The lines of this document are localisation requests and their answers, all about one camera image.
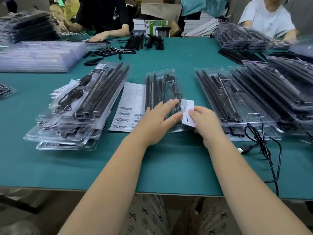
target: pajama pants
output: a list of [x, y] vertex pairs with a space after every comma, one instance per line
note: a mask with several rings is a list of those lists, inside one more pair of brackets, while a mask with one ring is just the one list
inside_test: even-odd
[[[201, 211], [195, 208], [201, 203]], [[135, 194], [126, 213], [121, 235], [170, 235], [162, 197]], [[241, 235], [225, 198], [195, 198], [186, 205], [172, 235]]]

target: barcode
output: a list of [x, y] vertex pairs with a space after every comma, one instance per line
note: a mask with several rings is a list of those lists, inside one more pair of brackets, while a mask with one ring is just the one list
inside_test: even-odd
[[131, 115], [130, 113], [118, 112], [118, 115]]
[[116, 121], [121, 121], [121, 122], [128, 122], [128, 119], [123, 119], [123, 118], [115, 118]]
[[117, 128], [117, 129], [124, 129], [126, 128], [127, 126], [125, 125], [114, 125], [113, 128]]
[[128, 107], [120, 107], [121, 110], [133, 110], [133, 108], [128, 108]]

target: floor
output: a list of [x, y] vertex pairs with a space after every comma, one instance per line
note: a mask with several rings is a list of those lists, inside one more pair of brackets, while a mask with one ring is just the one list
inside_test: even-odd
[[[13, 191], [9, 195], [15, 199], [23, 197], [24, 202], [38, 207], [40, 213], [33, 215], [15, 208], [0, 205], [0, 235], [1, 227], [25, 220], [32, 222], [40, 231], [41, 235], [56, 235], [83, 197], [84, 192], [23, 189]], [[167, 209], [170, 227], [173, 228], [173, 225], [182, 213], [183, 206], [190, 203], [193, 197], [162, 196], [162, 198]], [[303, 201], [284, 201], [284, 203], [313, 231], [313, 215], [309, 213]]]

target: sleeve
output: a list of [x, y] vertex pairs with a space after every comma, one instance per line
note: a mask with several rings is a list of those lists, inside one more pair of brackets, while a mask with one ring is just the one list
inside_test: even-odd
[[295, 25], [292, 23], [292, 20], [291, 20], [291, 15], [289, 14], [287, 10], [285, 14], [283, 15], [283, 17], [279, 17], [279, 19], [280, 19], [280, 24], [278, 25], [278, 28], [275, 33], [277, 38], [286, 34], [288, 31], [295, 29]]
[[82, 0], [80, 3], [80, 7], [78, 9], [75, 22], [77, 24], [80, 24], [81, 26], [91, 30], [92, 29], [92, 20], [90, 18], [90, 13], [89, 13], [89, 4], [87, 0]]
[[117, 0], [120, 24], [128, 24], [129, 16], [125, 0]]
[[258, 2], [256, 0], [252, 0], [246, 6], [244, 12], [241, 15], [241, 18], [238, 24], [245, 22], [245, 21], [253, 21], [258, 9]]

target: instruction card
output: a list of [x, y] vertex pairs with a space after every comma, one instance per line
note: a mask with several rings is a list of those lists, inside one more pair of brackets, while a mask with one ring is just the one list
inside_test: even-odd
[[109, 130], [131, 132], [142, 118], [143, 85], [125, 83], [114, 120]]
[[182, 123], [195, 128], [196, 124], [188, 113], [189, 110], [194, 109], [194, 101], [182, 99], [181, 106], [182, 106], [182, 112], [183, 112]]

